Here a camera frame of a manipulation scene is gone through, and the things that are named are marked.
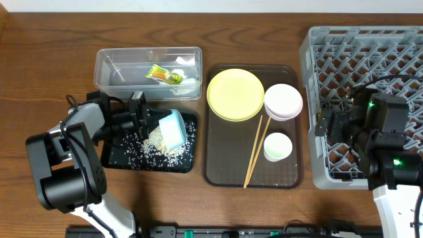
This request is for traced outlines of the light blue bowl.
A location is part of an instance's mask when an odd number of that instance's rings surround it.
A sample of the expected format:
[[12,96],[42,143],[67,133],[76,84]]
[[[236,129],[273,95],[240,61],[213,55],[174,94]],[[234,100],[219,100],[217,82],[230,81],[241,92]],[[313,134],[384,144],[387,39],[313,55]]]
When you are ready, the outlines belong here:
[[164,144],[168,150],[173,150],[187,140],[187,133],[181,113],[170,109],[170,114],[159,120],[159,127]]

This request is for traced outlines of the green snack wrapper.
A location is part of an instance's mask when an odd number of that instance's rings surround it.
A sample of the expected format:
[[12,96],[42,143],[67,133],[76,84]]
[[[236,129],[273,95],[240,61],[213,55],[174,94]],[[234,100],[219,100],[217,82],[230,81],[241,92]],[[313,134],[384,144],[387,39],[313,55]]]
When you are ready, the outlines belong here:
[[183,77],[177,73],[172,73],[168,69],[165,69],[157,64],[152,65],[151,69],[148,71],[145,77],[159,80],[170,85],[180,84],[183,79]]

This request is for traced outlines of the white napkin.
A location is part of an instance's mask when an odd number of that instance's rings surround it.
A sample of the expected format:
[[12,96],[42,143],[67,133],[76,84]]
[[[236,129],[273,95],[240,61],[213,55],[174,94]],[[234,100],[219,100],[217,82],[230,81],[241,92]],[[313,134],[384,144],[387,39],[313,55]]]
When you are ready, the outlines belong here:
[[170,91],[174,95],[194,94],[200,85],[198,80],[198,70],[196,69],[196,60],[194,58],[178,56],[176,58],[177,66],[172,66],[169,71],[180,75],[182,82],[177,87],[172,87]]

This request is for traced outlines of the pink bowl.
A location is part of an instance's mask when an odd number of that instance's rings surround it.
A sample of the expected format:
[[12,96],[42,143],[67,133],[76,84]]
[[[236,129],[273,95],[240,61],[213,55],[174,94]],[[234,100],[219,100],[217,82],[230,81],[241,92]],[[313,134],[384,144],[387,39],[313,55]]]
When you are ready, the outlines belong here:
[[269,117],[283,122],[300,114],[303,99],[295,87],[288,84],[276,84],[265,92],[264,108]]

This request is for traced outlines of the white cup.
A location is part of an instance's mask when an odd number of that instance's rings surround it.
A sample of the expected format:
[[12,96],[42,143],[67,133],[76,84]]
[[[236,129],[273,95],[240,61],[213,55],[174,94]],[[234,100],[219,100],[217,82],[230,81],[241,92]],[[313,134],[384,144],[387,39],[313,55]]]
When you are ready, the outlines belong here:
[[264,140],[264,156],[268,161],[277,162],[286,159],[292,151],[293,144],[283,133],[272,133]]

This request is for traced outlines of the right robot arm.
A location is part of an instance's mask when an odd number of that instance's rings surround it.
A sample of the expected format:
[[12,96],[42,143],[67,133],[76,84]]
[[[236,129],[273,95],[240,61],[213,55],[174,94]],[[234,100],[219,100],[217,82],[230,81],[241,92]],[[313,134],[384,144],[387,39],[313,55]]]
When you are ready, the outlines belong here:
[[367,178],[384,237],[422,236],[422,156],[404,148],[406,99],[354,88],[347,111],[322,109],[316,136],[345,143]]

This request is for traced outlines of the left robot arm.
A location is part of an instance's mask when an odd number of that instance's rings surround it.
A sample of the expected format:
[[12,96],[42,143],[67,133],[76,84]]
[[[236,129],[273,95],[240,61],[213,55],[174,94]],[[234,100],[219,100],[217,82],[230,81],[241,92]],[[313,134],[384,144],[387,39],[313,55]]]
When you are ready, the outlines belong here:
[[127,132],[146,139],[171,111],[149,107],[142,91],[127,101],[101,91],[87,93],[84,102],[71,95],[65,98],[70,105],[66,118],[26,140],[39,203],[46,210],[83,218],[103,237],[141,237],[133,212],[107,191],[96,147]]

